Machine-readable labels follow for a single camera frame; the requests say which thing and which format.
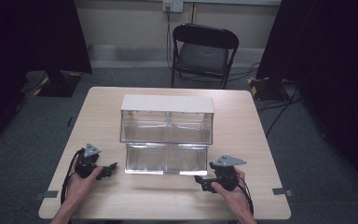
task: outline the dark curtain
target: dark curtain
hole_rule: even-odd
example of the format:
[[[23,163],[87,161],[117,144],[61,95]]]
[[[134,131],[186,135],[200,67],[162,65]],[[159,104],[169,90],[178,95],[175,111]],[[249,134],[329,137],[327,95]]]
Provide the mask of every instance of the dark curtain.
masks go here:
[[[91,74],[74,1],[0,1],[0,122],[25,75],[48,67]]]
[[[328,138],[358,173],[358,1],[282,0],[281,7],[257,75],[299,81]]]

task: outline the chair backrest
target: chair backrest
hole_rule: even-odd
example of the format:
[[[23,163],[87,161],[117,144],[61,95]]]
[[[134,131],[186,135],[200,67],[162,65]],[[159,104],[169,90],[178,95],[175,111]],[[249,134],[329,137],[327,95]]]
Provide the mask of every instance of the chair backrest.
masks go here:
[[[215,47],[220,49],[238,48],[237,36],[229,30],[211,26],[186,23],[177,26],[172,33],[173,41]]]

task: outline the white wall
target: white wall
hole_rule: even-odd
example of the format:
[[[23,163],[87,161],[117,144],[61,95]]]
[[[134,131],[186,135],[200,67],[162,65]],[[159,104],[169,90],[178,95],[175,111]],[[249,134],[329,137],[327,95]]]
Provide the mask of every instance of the white wall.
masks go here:
[[[135,49],[153,51],[157,54],[151,55],[153,60],[166,59],[168,22],[167,15],[162,12],[161,1],[81,0],[76,1],[76,7],[88,45],[115,46],[123,54],[125,49],[132,52]],[[278,7],[277,4],[256,6],[184,2],[183,13],[171,13],[171,31],[181,23],[192,21],[226,28],[240,40],[235,63],[255,63],[267,44]]]

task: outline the human hand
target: human hand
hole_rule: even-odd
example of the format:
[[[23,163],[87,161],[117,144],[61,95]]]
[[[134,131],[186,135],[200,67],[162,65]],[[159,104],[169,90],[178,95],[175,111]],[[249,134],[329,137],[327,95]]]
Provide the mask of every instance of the human hand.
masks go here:
[[[243,171],[235,168],[235,172],[237,172],[239,178],[242,180],[245,179],[245,173]],[[240,180],[239,184],[241,187],[246,189],[245,183],[243,181]],[[232,191],[228,191],[217,182],[213,182],[211,186],[223,197],[228,207],[238,217],[241,224],[256,223],[251,213],[248,199],[239,187],[236,187]]]
[[[72,175],[68,181],[68,187],[64,201],[71,204],[75,209],[77,209],[77,207],[84,201],[86,195],[91,189],[92,183],[94,183],[97,175],[103,169],[102,166],[97,166],[87,178],[82,178],[75,172],[77,160],[78,157],[76,157],[74,165],[71,169]]]
[[[95,178],[103,169],[102,166],[96,167],[87,178],[82,178],[75,173],[75,166],[77,159],[75,159],[74,165],[71,168],[71,177],[68,181],[65,201],[60,207],[55,217],[51,220],[50,224],[62,224],[68,223],[72,214],[77,210],[78,206],[84,201],[87,193],[91,189],[92,183]]]

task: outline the clear plastic box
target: clear plastic box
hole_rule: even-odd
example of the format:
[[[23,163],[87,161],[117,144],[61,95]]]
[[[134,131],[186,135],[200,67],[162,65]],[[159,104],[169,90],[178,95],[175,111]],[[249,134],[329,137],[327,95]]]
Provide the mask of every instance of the clear plastic box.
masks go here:
[[[125,95],[126,173],[206,175],[213,114],[208,97]]]

